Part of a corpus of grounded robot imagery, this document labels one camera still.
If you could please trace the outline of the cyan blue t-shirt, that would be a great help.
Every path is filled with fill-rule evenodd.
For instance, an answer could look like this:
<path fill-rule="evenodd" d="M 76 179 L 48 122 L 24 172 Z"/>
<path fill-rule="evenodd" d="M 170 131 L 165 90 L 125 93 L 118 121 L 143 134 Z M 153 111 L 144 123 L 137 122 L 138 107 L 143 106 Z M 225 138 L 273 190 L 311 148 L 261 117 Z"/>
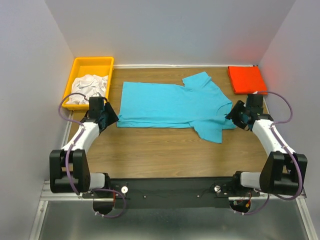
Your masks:
<path fill-rule="evenodd" d="M 192 128 L 202 140 L 222 143 L 223 131 L 236 127 L 226 119 L 232 101 L 206 72 L 182 82 L 124 82 L 117 127 Z"/>

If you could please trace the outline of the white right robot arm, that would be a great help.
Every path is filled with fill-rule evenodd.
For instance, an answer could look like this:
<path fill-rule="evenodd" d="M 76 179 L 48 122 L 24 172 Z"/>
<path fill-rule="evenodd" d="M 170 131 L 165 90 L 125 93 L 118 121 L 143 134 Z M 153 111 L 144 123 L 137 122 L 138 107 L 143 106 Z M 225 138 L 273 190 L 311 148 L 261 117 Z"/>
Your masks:
<path fill-rule="evenodd" d="M 245 102 L 237 101 L 225 117 L 237 127 L 253 132 L 267 155 L 261 172 L 237 171 L 232 177 L 230 191 L 241 196 L 248 189 L 256 189 L 291 200 L 302 193 L 308 160 L 287 145 L 271 115 L 264 113 L 263 100 L 260 94 L 249 94 Z"/>

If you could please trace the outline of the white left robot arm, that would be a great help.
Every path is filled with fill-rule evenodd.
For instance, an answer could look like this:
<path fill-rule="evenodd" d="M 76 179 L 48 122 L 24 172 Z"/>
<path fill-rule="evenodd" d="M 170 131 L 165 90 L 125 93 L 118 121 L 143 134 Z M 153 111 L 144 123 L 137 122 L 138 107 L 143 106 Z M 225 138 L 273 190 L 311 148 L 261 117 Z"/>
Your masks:
<path fill-rule="evenodd" d="M 119 118 L 106 97 L 92 96 L 88 99 L 89 109 L 82 120 L 65 117 L 64 120 L 78 124 L 78 130 L 71 140 L 61 149 L 49 154 L 49 182 L 52 193 L 75 193 L 80 195 L 94 191 L 104 198 L 110 194 L 110 177 L 107 173 L 91 173 L 87 153 L 92 143 L 110 125 Z"/>

